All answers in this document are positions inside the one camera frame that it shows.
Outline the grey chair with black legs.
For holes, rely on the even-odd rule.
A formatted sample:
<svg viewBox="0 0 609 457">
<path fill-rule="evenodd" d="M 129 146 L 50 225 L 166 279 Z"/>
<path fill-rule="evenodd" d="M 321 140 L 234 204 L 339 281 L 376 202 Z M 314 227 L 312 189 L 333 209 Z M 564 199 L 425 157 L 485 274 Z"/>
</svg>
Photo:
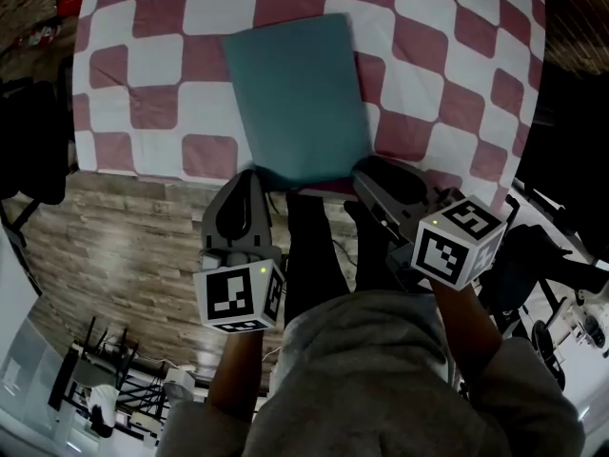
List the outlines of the grey chair with black legs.
<svg viewBox="0 0 609 457">
<path fill-rule="evenodd" d="M 91 318 L 87 337 L 82 346 L 82 351 L 77 357 L 72 379 L 77 385 L 93 389 L 101 385 L 112 386 L 118 390 L 122 388 L 128 377 L 130 367 L 137 355 L 139 344 L 132 347 L 127 344 L 128 330 L 125 328 L 120 338 L 117 349 L 109 353 L 109 360 L 102 357 L 103 344 L 106 341 L 108 331 L 105 330 L 94 346 L 90 346 L 96 317 Z"/>
</svg>

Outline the red white canister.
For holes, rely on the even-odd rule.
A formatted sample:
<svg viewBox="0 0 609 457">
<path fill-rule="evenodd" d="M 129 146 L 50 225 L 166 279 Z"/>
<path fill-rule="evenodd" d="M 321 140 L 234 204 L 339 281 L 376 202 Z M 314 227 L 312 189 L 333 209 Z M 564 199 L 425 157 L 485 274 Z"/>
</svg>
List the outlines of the red white canister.
<svg viewBox="0 0 609 457">
<path fill-rule="evenodd" d="M 18 45 L 20 48 L 46 46 L 61 33 L 61 29 L 62 26 L 60 24 L 32 28 L 18 37 L 15 40 L 15 45 Z"/>
</svg>

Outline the grey power box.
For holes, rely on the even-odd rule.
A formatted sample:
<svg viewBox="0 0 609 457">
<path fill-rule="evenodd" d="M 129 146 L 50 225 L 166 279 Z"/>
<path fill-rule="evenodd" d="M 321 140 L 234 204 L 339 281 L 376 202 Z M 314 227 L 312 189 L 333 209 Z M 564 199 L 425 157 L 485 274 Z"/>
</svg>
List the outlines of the grey power box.
<svg viewBox="0 0 609 457">
<path fill-rule="evenodd" d="M 163 387 L 171 405 L 194 400 L 195 379 L 183 369 L 170 368 Z"/>
</svg>

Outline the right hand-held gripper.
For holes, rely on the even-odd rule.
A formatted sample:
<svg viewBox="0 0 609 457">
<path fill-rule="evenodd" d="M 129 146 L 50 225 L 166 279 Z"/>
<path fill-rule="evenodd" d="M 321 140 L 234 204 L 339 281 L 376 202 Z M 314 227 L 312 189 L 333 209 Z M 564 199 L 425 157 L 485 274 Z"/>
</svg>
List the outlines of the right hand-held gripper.
<svg viewBox="0 0 609 457">
<path fill-rule="evenodd" d="M 448 197 L 417 168 L 371 155 L 352 170 L 354 189 L 372 216 L 393 236 L 410 218 L 404 207 L 428 207 Z M 423 217 L 415 237 L 389 251 L 387 264 L 404 288 L 426 276 L 453 288 L 470 285 L 488 270 L 507 223 L 472 195 Z"/>
</svg>

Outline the person's right forearm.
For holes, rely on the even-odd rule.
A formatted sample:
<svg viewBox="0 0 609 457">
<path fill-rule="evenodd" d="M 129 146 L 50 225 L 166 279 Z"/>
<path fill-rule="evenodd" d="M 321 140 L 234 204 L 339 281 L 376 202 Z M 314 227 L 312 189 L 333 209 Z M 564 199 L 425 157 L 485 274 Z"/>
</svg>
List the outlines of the person's right forearm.
<svg viewBox="0 0 609 457">
<path fill-rule="evenodd" d="M 472 388 L 502 345 L 502 337 L 475 290 L 430 281 L 446 340 L 464 382 Z"/>
</svg>

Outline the red white checkered tablecloth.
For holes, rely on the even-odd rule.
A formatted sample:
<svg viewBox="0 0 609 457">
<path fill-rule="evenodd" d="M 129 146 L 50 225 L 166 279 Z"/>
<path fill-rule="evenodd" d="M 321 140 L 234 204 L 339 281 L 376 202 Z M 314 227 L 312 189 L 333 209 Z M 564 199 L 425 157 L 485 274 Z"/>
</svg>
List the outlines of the red white checkered tablecloth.
<svg viewBox="0 0 609 457">
<path fill-rule="evenodd" d="M 374 150 L 498 209 L 537 104 L 544 0 L 83 0 L 81 169 L 222 184 L 250 159 L 221 40 L 345 14 Z"/>
</svg>

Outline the black padded office chair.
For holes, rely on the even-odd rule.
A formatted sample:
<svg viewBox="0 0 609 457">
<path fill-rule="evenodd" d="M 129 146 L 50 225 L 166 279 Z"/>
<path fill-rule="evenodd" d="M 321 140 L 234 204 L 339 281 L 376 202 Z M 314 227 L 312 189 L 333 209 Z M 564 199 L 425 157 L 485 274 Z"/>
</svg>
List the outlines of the black padded office chair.
<svg viewBox="0 0 609 457">
<path fill-rule="evenodd" d="M 609 264 L 609 71 L 543 65 L 517 178 L 559 231 Z"/>
</svg>

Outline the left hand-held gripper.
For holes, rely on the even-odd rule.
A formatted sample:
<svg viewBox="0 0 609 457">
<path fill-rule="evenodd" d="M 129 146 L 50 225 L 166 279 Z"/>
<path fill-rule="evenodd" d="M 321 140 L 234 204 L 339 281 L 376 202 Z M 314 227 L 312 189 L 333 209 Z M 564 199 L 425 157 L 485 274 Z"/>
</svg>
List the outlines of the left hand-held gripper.
<svg viewBox="0 0 609 457">
<path fill-rule="evenodd" d="M 233 177 L 214 196 L 202 218 L 205 244 L 233 244 L 251 228 L 256 244 L 271 244 L 265 192 L 251 169 Z M 275 247 L 204 248 L 193 274 L 201 324 L 223 333 L 275 328 L 285 277 Z"/>
</svg>

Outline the dark green hardcover book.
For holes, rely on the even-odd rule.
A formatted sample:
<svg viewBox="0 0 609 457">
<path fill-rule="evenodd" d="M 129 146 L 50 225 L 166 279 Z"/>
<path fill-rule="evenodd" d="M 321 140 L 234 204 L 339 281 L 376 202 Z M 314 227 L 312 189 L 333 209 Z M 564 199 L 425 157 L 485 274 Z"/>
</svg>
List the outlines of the dark green hardcover book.
<svg viewBox="0 0 609 457">
<path fill-rule="evenodd" d="M 371 154 L 344 14 L 243 30 L 223 48 L 252 162 L 268 189 L 342 180 Z"/>
</svg>

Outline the black mesh office chair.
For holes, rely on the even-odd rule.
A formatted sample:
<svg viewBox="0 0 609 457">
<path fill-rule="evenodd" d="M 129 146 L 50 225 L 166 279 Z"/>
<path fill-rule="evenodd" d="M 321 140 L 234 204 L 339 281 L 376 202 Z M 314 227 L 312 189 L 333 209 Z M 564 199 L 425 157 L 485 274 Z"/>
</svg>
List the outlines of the black mesh office chair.
<svg viewBox="0 0 609 457">
<path fill-rule="evenodd" d="M 26 245 L 21 227 L 42 205 L 65 198 L 69 134 L 52 83 L 0 81 L 0 221 L 11 242 Z M 22 193 L 30 203 L 10 221 L 2 202 Z"/>
</svg>

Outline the person's left forearm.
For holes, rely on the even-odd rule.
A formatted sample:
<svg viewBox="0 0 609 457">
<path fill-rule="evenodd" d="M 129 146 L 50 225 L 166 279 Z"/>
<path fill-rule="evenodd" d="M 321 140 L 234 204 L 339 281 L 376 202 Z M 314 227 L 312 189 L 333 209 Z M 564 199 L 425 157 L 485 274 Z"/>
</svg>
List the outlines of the person's left forearm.
<svg viewBox="0 0 609 457">
<path fill-rule="evenodd" d="M 228 335 L 208 389 L 209 405 L 232 418 L 252 420 L 262 378 L 263 340 L 261 330 Z"/>
</svg>

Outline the white desk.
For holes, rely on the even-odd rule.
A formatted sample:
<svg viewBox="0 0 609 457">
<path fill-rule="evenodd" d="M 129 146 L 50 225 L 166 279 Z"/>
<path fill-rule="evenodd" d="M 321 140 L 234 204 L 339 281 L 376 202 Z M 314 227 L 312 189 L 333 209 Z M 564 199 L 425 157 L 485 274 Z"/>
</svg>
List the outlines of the white desk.
<svg viewBox="0 0 609 457">
<path fill-rule="evenodd" d="M 26 317 L 39 295 L 0 226 L 0 313 Z"/>
</svg>

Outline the grey hooded sweatshirt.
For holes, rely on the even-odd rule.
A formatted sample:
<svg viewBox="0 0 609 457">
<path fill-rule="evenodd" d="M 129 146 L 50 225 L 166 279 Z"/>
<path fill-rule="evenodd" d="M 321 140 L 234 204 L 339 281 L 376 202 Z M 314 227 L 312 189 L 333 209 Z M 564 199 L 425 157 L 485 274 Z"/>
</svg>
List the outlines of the grey hooded sweatshirt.
<svg viewBox="0 0 609 457">
<path fill-rule="evenodd" d="M 575 407 L 525 339 L 472 388 L 435 296 L 346 294 L 290 321 L 276 388 L 250 422 L 175 404 L 157 457 L 580 457 Z"/>
</svg>

